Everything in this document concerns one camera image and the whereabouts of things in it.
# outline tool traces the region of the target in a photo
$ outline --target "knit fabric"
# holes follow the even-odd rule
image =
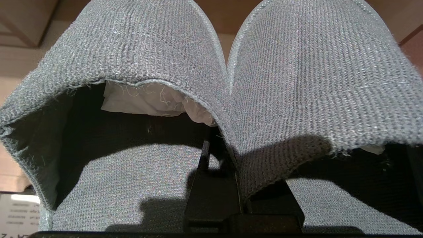
[[[180,230],[203,129],[96,110],[93,85],[106,81],[161,83],[209,110],[242,199],[325,155],[423,142],[422,80],[364,1],[262,2],[226,72],[193,1],[92,0],[0,109],[1,139],[40,196],[47,229]]]

